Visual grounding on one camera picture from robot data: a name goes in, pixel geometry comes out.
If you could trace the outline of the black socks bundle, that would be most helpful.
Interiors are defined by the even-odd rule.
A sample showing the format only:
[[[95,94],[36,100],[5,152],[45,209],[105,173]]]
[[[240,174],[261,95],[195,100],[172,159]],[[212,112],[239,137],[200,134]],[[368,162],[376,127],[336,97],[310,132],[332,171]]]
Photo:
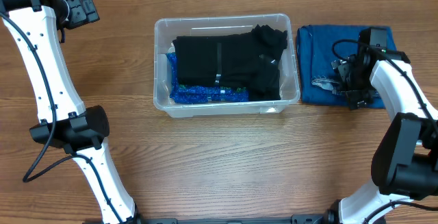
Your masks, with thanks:
[[[249,101],[276,101],[280,100],[279,80],[275,79],[269,84],[256,83],[248,87]]]

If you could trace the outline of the black cloth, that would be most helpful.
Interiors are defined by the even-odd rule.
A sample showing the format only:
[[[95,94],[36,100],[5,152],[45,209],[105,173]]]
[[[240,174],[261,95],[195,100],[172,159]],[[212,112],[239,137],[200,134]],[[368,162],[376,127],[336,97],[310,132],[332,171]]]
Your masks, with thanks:
[[[243,88],[261,68],[255,40],[249,33],[179,36],[173,45],[180,84]]]
[[[287,31],[272,29],[269,25],[257,25],[251,34],[255,40],[255,60],[258,65],[250,85],[279,80],[279,63],[283,51],[287,49]]]

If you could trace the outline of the blue denim jeans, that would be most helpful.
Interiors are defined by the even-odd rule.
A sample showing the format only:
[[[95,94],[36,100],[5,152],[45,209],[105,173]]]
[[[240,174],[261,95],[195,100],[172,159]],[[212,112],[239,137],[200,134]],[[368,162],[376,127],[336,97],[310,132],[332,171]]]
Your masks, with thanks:
[[[369,54],[371,72],[377,62],[376,50],[397,51],[389,27],[357,25],[308,25],[297,31],[296,50],[300,65],[302,102],[347,106],[340,93],[340,78],[331,63],[347,61],[351,55]],[[374,103],[366,108],[383,109],[383,100],[375,89]]]

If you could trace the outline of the blue green sparkly fabric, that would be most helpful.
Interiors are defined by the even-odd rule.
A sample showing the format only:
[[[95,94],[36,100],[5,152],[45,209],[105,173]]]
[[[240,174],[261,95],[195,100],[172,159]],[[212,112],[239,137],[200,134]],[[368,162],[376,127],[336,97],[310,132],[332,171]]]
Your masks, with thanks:
[[[177,80],[177,56],[175,52],[166,54],[172,71],[170,98],[175,103],[200,104],[208,102],[247,102],[249,93],[245,88],[205,87],[180,84]]]

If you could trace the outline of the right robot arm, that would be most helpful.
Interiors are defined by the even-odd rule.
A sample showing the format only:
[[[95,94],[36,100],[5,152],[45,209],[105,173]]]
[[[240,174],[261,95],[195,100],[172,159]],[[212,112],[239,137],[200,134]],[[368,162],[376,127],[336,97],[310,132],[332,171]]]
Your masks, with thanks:
[[[382,27],[361,31],[357,53],[332,63],[349,108],[378,95],[391,125],[372,158],[370,181],[337,200],[320,223],[384,223],[398,206],[437,211],[419,203],[437,195],[437,109],[415,81],[405,52],[388,48],[387,34]]]

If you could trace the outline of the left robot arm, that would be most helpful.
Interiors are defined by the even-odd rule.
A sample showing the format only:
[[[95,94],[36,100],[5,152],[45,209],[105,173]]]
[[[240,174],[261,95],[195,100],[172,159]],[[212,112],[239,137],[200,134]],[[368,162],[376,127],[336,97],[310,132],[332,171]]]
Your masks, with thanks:
[[[23,177],[27,183],[49,147],[63,149],[85,175],[101,210],[102,223],[140,223],[133,198],[116,170],[108,145],[110,134],[102,106],[87,108],[70,78],[61,45],[65,31],[99,20],[93,0],[1,0],[1,18],[23,58],[32,84],[38,124],[31,137],[42,144]]]

